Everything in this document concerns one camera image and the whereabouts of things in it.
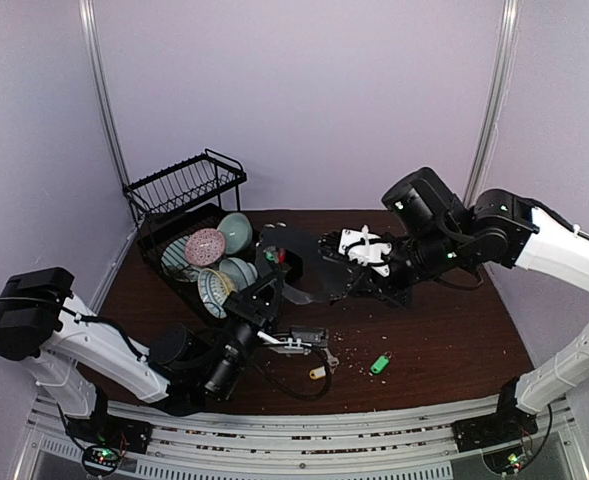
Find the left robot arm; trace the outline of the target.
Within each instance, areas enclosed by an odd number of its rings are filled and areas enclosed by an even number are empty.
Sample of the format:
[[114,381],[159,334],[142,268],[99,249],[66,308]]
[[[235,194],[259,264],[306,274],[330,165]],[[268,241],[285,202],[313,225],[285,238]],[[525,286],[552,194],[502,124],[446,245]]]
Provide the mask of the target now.
[[0,357],[22,364],[97,444],[111,442],[118,424],[106,413],[105,394],[78,365],[179,417],[204,410],[209,399],[228,399],[244,370],[257,365],[254,353],[261,347],[280,354],[312,353],[327,373],[336,365],[320,334],[274,332],[284,286],[280,273],[231,293],[222,306],[227,314],[222,326],[193,332],[174,324],[150,345],[95,315],[73,292],[73,281],[63,267],[6,281],[0,293]]

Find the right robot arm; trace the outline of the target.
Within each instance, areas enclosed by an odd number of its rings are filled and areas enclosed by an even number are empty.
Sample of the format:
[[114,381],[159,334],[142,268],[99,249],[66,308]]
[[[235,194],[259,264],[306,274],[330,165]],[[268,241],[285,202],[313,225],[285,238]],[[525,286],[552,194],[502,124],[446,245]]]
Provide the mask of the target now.
[[[365,291],[397,300],[419,283],[443,284],[454,269],[477,275],[486,263],[539,272],[589,293],[589,234],[538,200],[491,189],[466,207],[432,168],[422,167],[396,182],[381,202],[400,221],[403,236],[363,226],[319,241],[326,260],[353,268],[349,295]],[[503,386],[487,433],[509,440],[525,415],[537,415],[587,378],[589,324],[550,360]]]

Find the large metal oval keyring plate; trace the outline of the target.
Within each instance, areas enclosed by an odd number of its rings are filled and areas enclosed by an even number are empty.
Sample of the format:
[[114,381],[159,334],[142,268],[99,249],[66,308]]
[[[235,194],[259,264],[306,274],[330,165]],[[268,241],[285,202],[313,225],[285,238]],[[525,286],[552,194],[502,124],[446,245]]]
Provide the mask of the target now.
[[[346,272],[338,264],[324,261],[319,254],[318,237],[284,223],[265,224],[258,238],[255,266],[261,277],[275,270],[285,275],[285,298],[296,305],[331,303],[330,295],[338,293],[339,281]],[[286,250],[284,263],[270,261],[266,254]]]

